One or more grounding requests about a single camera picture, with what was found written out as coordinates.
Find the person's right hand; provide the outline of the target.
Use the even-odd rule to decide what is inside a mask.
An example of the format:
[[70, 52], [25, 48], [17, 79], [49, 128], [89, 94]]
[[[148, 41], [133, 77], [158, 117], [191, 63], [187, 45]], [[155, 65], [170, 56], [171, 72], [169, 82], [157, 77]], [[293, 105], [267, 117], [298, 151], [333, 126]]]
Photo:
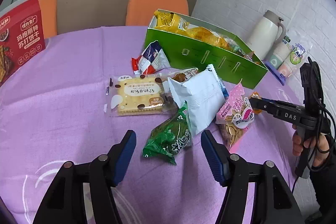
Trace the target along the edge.
[[295, 130], [292, 137], [293, 141], [293, 155], [300, 156], [304, 148], [314, 148], [318, 144], [318, 149], [315, 152], [313, 167], [321, 166], [329, 156], [329, 152], [321, 153], [321, 151], [329, 150], [329, 143], [326, 139], [325, 134], [320, 134], [318, 140], [316, 138], [310, 138], [302, 142], [302, 138], [297, 133], [296, 125], [292, 125], [292, 128]]

